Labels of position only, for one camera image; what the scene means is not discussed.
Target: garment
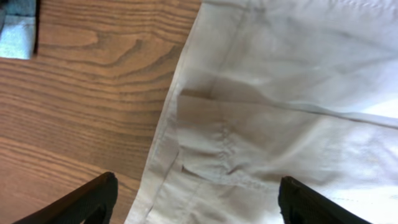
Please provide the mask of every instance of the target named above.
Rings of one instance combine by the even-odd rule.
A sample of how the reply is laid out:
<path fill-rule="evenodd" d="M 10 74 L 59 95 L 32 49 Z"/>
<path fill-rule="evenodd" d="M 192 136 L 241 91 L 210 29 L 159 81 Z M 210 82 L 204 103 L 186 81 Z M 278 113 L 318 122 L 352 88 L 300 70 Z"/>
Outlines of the garment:
<path fill-rule="evenodd" d="M 30 59 L 36 38 L 36 0 L 8 0 L 2 12 L 0 57 Z"/>
<path fill-rule="evenodd" d="M 398 223 L 397 1 L 204 1 L 126 223 L 283 223 L 291 175 Z"/>

